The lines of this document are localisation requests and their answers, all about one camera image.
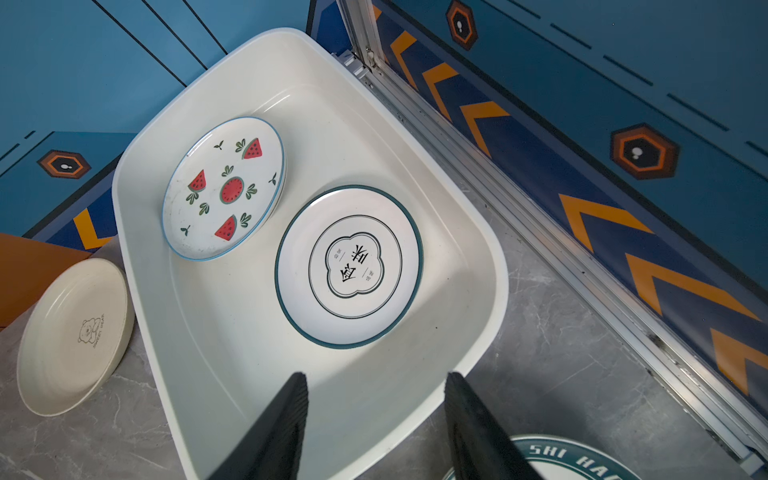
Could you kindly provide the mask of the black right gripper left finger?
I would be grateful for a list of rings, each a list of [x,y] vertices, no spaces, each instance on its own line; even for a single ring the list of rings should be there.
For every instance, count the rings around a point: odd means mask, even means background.
[[[308,416],[306,375],[293,373],[212,479],[295,479]]]

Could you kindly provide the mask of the green clover outline plate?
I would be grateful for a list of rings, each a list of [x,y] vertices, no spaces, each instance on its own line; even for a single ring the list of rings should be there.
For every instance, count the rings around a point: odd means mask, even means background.
[[[385,336],[418,292],[424,247],[413,216],[394,196],[342,185],[309,200],[276,253],[275,290],[291,326],[331,349]]]

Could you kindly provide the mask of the green lettered plate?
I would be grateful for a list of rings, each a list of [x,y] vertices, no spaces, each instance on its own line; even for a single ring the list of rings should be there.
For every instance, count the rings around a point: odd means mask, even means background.
[[[579,441],[551,435],[510,436],[518,467],[511,473],[487,476],[449,470],[444,479],[608,479],[638,480],[640,476],[607,453]]]

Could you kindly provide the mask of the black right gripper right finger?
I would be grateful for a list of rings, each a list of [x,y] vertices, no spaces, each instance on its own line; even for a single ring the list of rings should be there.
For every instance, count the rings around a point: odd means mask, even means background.
[[[542,479],[460,373],[447,375],[444,392],[456,479]]]

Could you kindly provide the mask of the watermelon pattern plate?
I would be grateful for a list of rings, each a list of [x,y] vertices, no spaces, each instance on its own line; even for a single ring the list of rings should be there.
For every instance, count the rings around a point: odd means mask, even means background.
[[[269,219],[286,173],[283,142],[269,122],[239,117],[208,131],[167,185],[161,219],[169,247],[189,261],[232,251]]]

